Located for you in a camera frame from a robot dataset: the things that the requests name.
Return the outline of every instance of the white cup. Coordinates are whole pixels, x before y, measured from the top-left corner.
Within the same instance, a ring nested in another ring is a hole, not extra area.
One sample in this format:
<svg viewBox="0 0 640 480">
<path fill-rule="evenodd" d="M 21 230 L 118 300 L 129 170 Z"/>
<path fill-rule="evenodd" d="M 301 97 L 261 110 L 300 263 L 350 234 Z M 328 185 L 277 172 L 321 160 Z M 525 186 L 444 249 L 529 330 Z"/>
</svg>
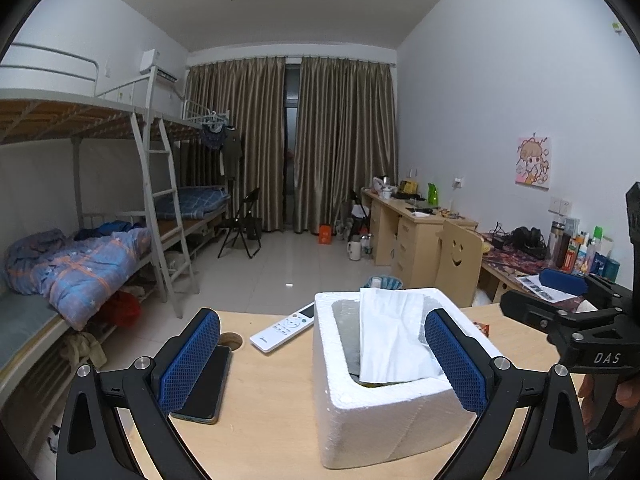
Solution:
<svg viewBox="0 0 640 480">
<path fill-rule="evenodd" d="M 362 246 L 360 242 L 349 242 L 347 244 L 347 252 L 349 253 L 349 259 L 357 262 L 360 259 L 360 253 Z"/>
</svg>

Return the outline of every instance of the air conditioner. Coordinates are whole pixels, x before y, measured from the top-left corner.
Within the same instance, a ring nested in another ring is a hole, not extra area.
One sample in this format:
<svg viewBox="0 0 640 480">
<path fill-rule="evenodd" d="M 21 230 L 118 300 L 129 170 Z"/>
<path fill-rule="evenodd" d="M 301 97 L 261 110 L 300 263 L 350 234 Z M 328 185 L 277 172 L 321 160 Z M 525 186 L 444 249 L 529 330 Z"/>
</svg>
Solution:
<svg viewBox="0 0 640 480">
<path fill-rule="evenodd" d="M 151 67 L 158 68 L 158 75 L 167 81 L 175 83 L 178 81 L 178 78 L 167 70 L 163 69 L 160 65 L 160 51 L 156 48 L 152 50 L 147 50 L 142 54 L 142 62 L 140 63 L 140 73 L 148 74 L 151 70 Z"/>
</svg>

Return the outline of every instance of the tiled floor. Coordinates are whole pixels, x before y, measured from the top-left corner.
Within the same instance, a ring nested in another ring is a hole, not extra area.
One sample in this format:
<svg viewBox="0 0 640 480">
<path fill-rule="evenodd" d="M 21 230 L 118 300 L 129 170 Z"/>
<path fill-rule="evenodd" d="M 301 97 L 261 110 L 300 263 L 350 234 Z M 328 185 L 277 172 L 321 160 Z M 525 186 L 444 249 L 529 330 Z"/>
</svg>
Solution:
<svg viewBox="0 0 640 480">
<path fill-rule="evenodd" d="M 154 356 L 203 306 L 285 316 L 313 301 L 316 292 L 358 290 L 370 276 L 389 273 L 388 267 L 374 267 L 370 259 L 349 260 L 346 242 L 334 240 L 331 245 L 319 245 L 318 238 L 308 233 L 264 234 L 262 249 L 252 260 L 240 240 L 218 259 L 221 243 L 211 244 L 197 257 L 200 293 L 178 295 L 184 309 L 182 319 L 175 317 L 170 304 L 149 298 L 134 327 L 117 329 L 105 341 L 109 361 L 104 370 L 126 368 L 141 355 Z M 249 243 L 251 250 L 256 242 Z M 186 291 L 189 287 L 188 279 L 176 286 Z M 130 428 L 129 413 L 120 410 L 120 415 L 126 429 Z M 44 443 L 34 466 L 38 478 L 55 478 L 55 457 Z"/>
</svg>

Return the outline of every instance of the orange bag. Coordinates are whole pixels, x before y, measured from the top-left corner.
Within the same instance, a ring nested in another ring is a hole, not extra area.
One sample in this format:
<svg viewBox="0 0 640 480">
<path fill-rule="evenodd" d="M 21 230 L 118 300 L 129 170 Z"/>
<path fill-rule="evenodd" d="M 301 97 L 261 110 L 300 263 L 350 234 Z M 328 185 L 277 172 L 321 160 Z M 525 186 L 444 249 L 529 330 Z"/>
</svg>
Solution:
<svg viewBox="0 0 640 480">
<path fill-rule="evenodd" d="M 142 314 L 140 302 L 133 294 L 116 290 L 100 307 L 95 318 L 115 326 L 133 326 Z"/>
<path fill-rule="evenodd" d="M 331 245 L 331 226 L 321 225 L 318 232 L 318 243 L 322 245 Z"/>
</svg>

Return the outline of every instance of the metal bolt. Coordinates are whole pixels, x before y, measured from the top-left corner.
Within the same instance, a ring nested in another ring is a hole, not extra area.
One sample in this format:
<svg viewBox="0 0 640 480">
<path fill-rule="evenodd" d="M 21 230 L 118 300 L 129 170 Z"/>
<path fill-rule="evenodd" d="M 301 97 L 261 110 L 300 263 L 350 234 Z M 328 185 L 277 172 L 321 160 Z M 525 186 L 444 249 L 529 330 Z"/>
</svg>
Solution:
<svg viewBox="0 0 640 480">
<path fill-rule="evenodd" d="M 146 368 L 149 368 L 149 365 L 151 364 L 151 359 L 149 357 L 139 357 L 137 358 L 133 365 L 138 369 L 138 370 L 144 370 Z"/>
<path fill-rule="evenodd" d="M 78 368 L 78 377 L 87 377 L 91 373 L 91 367 L 89 365 L 82 365 Z"/>
<path fill-rule="evenodd" d="M 554 366 L 554 370 L 556 371 L 556 374 L 558 374 L 560 377 L 564 377 L 569 373 L 569 370 L 567 370 L 566 366 L 564 365 L 556 365 Z"/>
<path fill-rule="evenodd" d="M 508 370 L 511 368 L 511 362 L 506 357 L 497 357 L 494 359 L 495 367 L 498 370 Z"/>
</svg>

